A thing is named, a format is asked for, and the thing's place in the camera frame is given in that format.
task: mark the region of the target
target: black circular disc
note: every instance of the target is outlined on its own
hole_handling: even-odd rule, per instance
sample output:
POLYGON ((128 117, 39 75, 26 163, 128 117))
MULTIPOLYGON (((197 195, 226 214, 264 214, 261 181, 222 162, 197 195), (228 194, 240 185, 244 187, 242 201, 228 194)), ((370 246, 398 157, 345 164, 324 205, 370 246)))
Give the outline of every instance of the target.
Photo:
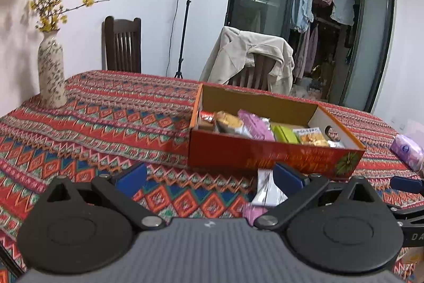
POLYGON ((373 211, 371 205, 355 201, 310 209, 293 219, 287 237, 301 259, 324 271, 375 271, 397 256, 403 233, 388 210, 373 211))
POLYGON ((128 220, 113 210, 83 203, 50 203, 30 214, 17 244, 28 267, 80 274, 104 267, 132 243, 128 220))

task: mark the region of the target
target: silver bolt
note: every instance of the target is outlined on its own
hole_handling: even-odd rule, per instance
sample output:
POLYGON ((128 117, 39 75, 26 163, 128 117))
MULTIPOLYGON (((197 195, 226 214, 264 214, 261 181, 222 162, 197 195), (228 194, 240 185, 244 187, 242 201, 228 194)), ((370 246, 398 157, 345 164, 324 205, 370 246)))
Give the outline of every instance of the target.
POLYGON ((258 223, 263 227, 272 227, 278 223, 277 217, 271 215, 263 215, 258 217, 258 223))
POLYGON ((141 220, 143 226, 154 228, 159 227, 162 224, 163 220, 158 216, 147 216, 141 220))

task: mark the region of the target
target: tablecloth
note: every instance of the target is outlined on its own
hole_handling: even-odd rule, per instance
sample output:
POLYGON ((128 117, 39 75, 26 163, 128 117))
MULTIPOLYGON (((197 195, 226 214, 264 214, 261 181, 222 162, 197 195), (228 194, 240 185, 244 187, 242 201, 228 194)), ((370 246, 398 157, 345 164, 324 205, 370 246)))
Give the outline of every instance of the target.
MULTIPOLYGON (((58 174, 73 181, 148 163, 148 181, 134 200, 165 220, 240 217, 255 179, 187 169, 189 120, 199 82, 125 72, 90 71, 67 80, 68 102, 47 110, 35 96, 0 118, 0 241, 25 269, 16 235, 40 193, 58 174)), ((396 131, 375 116, 322 104, 366 145, 356 175, 385 202, 422 205, 424 198, 391 190, 393 175, 414 176, 389 147, 396 131)), ((397 263, 405 278, 411 266, 397 263)), ((0 282, 12 280, 0 269, 0 282)))

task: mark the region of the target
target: pink snack package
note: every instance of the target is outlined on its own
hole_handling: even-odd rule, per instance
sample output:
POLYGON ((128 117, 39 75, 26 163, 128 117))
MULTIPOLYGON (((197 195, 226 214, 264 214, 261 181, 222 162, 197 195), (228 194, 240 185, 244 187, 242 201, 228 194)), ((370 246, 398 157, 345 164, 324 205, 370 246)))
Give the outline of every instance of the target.
POLYGON ((274 134, 271 132, 270 128, 256 114, 240 109, 237 115, 239 119, 243 121, 244 126, 253 139, 275 142, 274 134))
POLYGON ((424 150, 409 137, 398 134, 390 149, 413 171, 423 168, 424 150))
POLYGON ((253 226, 253 222, 259 217, 262 216, 265 212, 267 212, 264 207, 254 207, 250 203, 244 204, 243 206, 243 217, 247 219, 249 224, 253 226))

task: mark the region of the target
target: wooden chair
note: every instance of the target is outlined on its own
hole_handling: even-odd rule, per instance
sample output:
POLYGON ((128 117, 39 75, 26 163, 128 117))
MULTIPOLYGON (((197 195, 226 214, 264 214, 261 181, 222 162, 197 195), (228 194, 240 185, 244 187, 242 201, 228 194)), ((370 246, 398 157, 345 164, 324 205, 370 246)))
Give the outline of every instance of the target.
POLYGON ((141 72, 141 19, 105 20, 107 69, 141 72))
POLYGON ((255 67, 244 67, 237 75, 230 78, 228 85, 258 90, 268 90, 268 74, 275 65, 275 60, 264 55, 255 54, 255 67))

